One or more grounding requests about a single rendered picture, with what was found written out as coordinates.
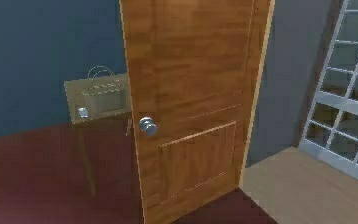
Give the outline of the brown wooden room door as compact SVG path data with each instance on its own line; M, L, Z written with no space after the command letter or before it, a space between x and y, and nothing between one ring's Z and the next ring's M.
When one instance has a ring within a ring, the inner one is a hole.
M119 2L143 224L171 224L241 182L276 0Z

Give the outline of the silver round door knob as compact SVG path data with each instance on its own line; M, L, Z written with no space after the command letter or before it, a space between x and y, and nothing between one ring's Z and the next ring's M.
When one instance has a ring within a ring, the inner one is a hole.
M157 132L157 125L151 117L143 117L139 121L139 128L148 136L154 136Z

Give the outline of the olive wooden side table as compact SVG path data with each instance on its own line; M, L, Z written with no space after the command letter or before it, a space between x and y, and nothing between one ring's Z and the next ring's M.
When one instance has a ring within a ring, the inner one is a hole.
M77 136L78 151L83 160L89 191L92 196L97 194L97 186L91 161L88 157L88 152L85 145L84 129L93 126L99 126L100 124L105 125L110 121L115 120L125 120L127 125L132 122L128 75L115 74L115 76L117 79L122 80L125 84L125 106L123 109L99 114L91 114L88 104L84 101L82 90L91 86L91 82L87 78L64 82L70 120L73 130ZM78 114L79 108L86 108L88 110L89 117L81 118Z

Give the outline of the white framed grid window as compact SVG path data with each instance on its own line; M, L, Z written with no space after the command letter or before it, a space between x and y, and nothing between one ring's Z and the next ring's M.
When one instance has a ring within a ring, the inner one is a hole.
M343 0L299 148L358 180L358 0Z

